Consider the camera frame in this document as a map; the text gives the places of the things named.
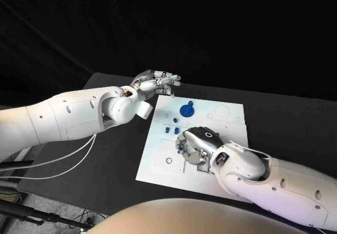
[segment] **white cable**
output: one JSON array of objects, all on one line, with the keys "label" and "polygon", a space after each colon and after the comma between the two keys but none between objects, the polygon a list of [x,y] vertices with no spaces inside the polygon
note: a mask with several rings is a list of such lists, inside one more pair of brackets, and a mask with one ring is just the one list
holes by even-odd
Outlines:
[{"label": "white cable", "polygon": [[239,144],[237,144],[236,142],[233,142],[231,140],[230,140],[228,142],[234,143],[240,148],[243,148],[243,149],[246,149],[246,150],[250,150],[250,151],[253,151],[253,152],[256,152],[256,153],[260,153],[260,154],[266,155],[269,158],[272,158],[266,153],[263,153],[263,152],[260,152],[260,151],[257,151],[257,150],[251,150],[251,149],[243,147],[241,145],[239,145]]},{"label": "white cable", "polygon": [[57,177],[63,174],[66,174],[83,161],[83,159],[86,158],[86,155],[89,154],[89,151],[90,151],[90,148],[92,148],[92,145],[93,145],[93,142],[95,142],[95,139],[96,139],[96,134],[92,136],[93,137],[93,140],[92,140],[92,144],[90,144],[90,147],[89,147],[89,150],[82,158],[82,160],[77,162],[77,164],[64,172],[61,172],[60,174],[57,175],[53,175],[53,176],[48,176],[48,177],[43,177],[43,178],[31,178],[31,177],[20,177],[20,176],[0,176],[0,178],[17,178],[17,179],[50,179],[53,177]]},{"label": "white cable", "polygon": [[318,230],[321,233],[326,234],[326,233],[325,233],[325,232],[322,232],[318,228],[316,228],[316,230]]},{"label": "white cable", "polygon": [[57,158],[57,159],[54,159],[54,160],[51,160],[51,161],[47,161],[47,162],[43,162],[43,163],[34,164],[34,165],[31,165],[31,166],[10,167],[10,168],[0,169],[0,172],[7,171],[7,170],[15,170],[15,169],[23,169],[23,168],[37,167],[37,166],[46,165],[46,164],[48,164],[48,163],[51,163],[51,162],[56,162],[56,161],[59,161],[59,160],[67,158],[70,155],[73,155],[73,154],[89,144],[89,142],[90,142],[92,139],[93,139],[93,136],[92,136],[92,138],[89,139],[89,141],[86,142],[86,144],[84,144],[74,152],[71,152],[69,155],[66,155],[66,156],[63,156],[63,157],[60,157],[60,158]]}]

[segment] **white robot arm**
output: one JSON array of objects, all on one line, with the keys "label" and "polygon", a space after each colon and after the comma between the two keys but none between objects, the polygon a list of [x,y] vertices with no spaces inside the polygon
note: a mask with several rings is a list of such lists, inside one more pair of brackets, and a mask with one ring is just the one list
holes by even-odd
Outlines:
[{"label": "white robot arm", "polygon": [[0,111],[0,162],[18,150],[50,141],[84,138],[119,124],[135,114],[146,119],[154,94],[174,97],[169,84],[179,76],[146,70],[129,86],[61,93],[43,102]]},{"label": "white robot arm", "polygon": [[[195,152],[188,154],[185,143]],[[259,158],[234,142],[223,144],[204,127],[178,136],[175,148],[192,165],[207,162],[223,190],[249,199],[260,208],[309,227],[337,231],[337,180],[283,160]]]}]

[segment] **floor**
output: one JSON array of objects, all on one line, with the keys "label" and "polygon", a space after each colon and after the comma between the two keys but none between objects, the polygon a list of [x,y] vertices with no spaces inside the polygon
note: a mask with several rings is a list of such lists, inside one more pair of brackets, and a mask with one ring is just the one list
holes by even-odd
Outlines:
[{"label": "floor", "polygon": [[[70,206],[60,202],[51,201],[35,195],[27,195],[23,205],[33,207],[35,210],[43,212],[54,213],[61,218],[73,219],[83,212],[79,207]],[[93,212],[87,213],[87,216],[93,220],[93,224],[97,224],[103,218]],[[44,222],[41,226],[28,222],[21,222],[17,219],[11,219],[5,234],[79,234],[80,228],[69,229],[66,224]]]}]

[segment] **beige surface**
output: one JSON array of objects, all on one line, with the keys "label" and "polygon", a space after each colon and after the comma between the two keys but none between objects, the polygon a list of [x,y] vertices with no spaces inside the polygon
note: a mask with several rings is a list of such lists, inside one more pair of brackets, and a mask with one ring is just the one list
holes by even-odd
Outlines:
[{"label": "beige surface", "polygon": [[100,222],[87,234],[300,233],[283,223],[234,207],[192,199],[141,203]]}]

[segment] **black stand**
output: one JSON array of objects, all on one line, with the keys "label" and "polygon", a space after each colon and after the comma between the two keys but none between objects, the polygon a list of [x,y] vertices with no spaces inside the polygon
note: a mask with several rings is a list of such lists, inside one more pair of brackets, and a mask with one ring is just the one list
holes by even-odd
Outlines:
[{"label": "black stand", "polygon": [[53,223],[64,223],[69,224],[71,226],[84,228],[84,229],[90,229],[93,226],[83,224],[80,222],[76,222],[70,219],[66,218],[60,218],[59,215],[53,214],[53,213],[46,213],[41,211],[37,211],[34,208],[14,204],[12,202],[0,200],[0,214],[11,217],[11,218],[17,218],[21,221],[27,221],[30,223],[34,223],[37,225],[41,225],[41,221],[37,221],[34,219],[30,219],[28,216],[40,218],[43,220],[46,220],[47,222],[53,222]]}]

